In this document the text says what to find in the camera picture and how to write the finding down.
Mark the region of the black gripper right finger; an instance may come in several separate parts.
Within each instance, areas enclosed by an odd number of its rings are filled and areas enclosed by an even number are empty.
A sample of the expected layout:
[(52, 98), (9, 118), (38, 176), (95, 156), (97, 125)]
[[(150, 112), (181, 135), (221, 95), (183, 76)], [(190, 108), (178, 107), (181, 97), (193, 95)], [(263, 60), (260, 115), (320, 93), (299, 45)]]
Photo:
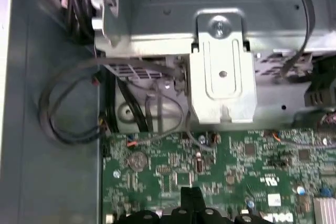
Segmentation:
[(195, 223), (204, 224), (225, 224), (225, 223), (266, 223), (262, 217), (252, 214), (240, 214), (235, 217), (234, 220), (228, 217), (223, 217), (217, 210), (213, 208), (207, 208), (199, 187), (193, 188), (193, 213)]

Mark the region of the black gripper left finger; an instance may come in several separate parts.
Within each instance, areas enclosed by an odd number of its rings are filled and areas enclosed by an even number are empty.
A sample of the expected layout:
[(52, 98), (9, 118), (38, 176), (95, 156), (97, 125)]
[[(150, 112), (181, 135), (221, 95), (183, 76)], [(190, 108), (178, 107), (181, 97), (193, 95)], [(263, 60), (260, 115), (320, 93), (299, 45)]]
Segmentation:
[(193, 196), (192, 188), (183, 187), (181, 189), (181, 205), (175, 208), (170, 215), (159, 217), (158, 214), (149, 210), (141, 210), (135, 212), (128, 217), (124, 217), (117, 223), (133, 223), (133, 224), (160, 224), (160, 223), (192, 223), (193, 218)]

